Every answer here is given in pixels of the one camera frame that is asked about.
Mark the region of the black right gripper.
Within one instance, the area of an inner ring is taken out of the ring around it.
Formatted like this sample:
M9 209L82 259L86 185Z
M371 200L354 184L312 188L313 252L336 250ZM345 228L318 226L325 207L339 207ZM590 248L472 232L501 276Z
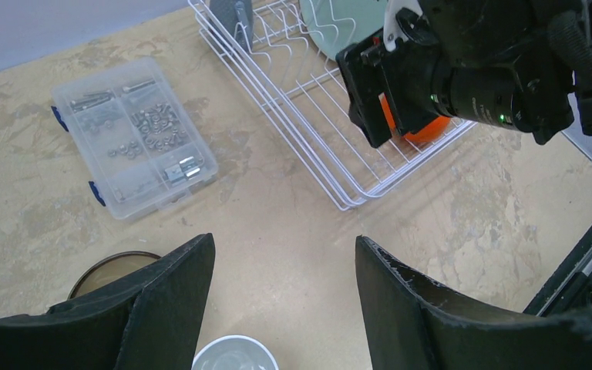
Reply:
M437 45L398 40L390 52L377 31L342 49L335 61L348 93L348 117L375 149L451 117L442 101L450 67Z

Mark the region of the light green round plate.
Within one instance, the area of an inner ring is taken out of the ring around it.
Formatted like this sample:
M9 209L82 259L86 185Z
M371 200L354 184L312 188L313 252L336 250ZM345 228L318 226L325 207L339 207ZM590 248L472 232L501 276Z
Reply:
M333 60L348 45L383 26L386 1L300 0L306 33L322 54Z

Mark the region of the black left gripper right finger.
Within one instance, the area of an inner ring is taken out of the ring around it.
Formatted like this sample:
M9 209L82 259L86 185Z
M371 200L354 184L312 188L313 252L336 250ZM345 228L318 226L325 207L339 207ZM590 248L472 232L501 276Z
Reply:
M375 369L592 369L592 306L538 317L459 293L366 236L355 275Z

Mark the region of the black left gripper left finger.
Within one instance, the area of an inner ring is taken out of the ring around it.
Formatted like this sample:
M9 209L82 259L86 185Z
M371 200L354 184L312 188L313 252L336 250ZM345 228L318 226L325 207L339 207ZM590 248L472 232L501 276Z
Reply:
M214 271L211 234L45 314L0 318L0 369L189 369Z

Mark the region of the grey printed mug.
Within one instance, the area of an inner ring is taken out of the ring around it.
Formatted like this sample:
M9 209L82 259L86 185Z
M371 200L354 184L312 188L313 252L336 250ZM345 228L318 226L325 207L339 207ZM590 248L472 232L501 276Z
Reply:
M252 50L254 20L251 0L212 0L212 14L247 52Z

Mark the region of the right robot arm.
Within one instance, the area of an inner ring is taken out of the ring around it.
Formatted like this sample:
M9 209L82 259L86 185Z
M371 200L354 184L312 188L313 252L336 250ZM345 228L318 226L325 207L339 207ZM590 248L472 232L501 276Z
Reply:
M592 1L391 1L335 59L374 148L441 117L592 136Z

